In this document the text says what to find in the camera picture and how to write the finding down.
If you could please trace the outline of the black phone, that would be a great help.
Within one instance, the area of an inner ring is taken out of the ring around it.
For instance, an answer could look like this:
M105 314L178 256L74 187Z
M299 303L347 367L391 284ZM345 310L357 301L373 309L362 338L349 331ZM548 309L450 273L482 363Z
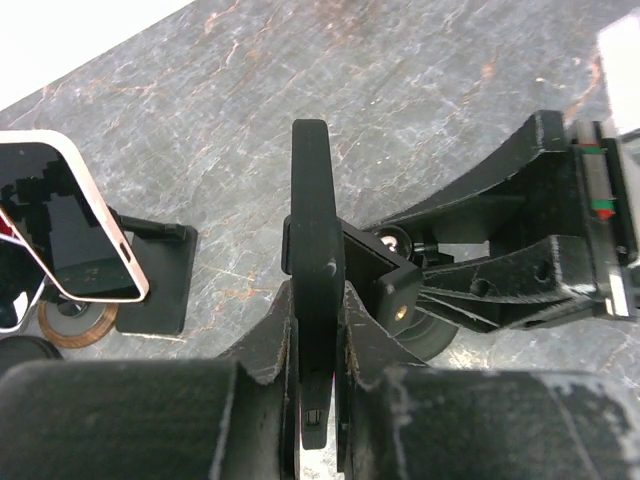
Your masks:
M345 287L329 133L320 119L297 119L292 124L289 266L299 331L302 446L316 450L327 443Z

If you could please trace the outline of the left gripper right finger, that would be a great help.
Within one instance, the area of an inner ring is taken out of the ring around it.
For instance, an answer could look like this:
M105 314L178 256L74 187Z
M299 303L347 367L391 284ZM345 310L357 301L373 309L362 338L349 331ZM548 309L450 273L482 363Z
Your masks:
M349 479L635 479L639 403L593 374L441 370L347 287L337 466Z

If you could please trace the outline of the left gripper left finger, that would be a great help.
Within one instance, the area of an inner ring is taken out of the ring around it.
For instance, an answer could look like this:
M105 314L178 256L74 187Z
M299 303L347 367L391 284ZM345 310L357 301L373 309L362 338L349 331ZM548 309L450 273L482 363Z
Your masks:
M215 358L18 364L1 379L1 475L295 479L296 340L283 284Z

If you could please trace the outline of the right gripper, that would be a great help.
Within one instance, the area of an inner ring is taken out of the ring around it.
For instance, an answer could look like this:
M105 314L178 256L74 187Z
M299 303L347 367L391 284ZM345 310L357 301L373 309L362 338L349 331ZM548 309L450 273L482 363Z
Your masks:
M574 122L569 140L570 148L561 112L538 110L469 171L364 229L395 226L426 244L531 245L423 271L422 297L470 330L551 325L582 315L588 299L596 315L628 318L630 196L620 150L596 121ZM586 241L573 237L573 162Z

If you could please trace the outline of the black round-base phone stand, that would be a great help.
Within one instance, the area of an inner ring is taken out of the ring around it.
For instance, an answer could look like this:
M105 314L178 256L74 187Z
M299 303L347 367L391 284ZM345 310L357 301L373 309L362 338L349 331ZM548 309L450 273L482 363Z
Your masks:
M342 223L346 280L366 311L410 353L423 361L439 355L458 328L416 309L422 271L380 238Z

